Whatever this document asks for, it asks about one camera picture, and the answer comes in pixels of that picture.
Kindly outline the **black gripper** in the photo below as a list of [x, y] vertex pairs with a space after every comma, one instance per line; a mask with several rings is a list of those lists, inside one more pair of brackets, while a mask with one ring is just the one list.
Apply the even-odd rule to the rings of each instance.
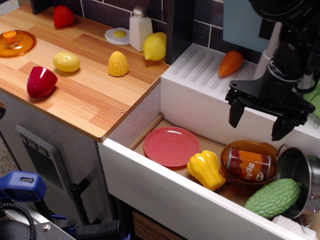
[[301, 71], [281, 71], [273, 62], [267, 64], [262, 77], [253, 80], [232, 80], [225, 97], [229, 110], [229, 124], [236, 128], [245, 108], [278, 117], [272, 128], [272, 141], [280, 141], [316, 108], [296, 94], [295, 86], [304, 78]]

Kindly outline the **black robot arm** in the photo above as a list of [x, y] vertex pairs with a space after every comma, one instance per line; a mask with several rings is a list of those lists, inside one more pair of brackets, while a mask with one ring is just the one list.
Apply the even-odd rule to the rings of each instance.
[[297, 95], [298, 83], [320, 69], [320, 2], [318, 0], [252, 0], [254, 11], [282, 23], [279, 44], [255, 80], [234, 80], [225, 97], [229, 123], [237, 127], [246, 107], [277, 117], [272, 140], [279, 141], [304, 125], [316, 108]]

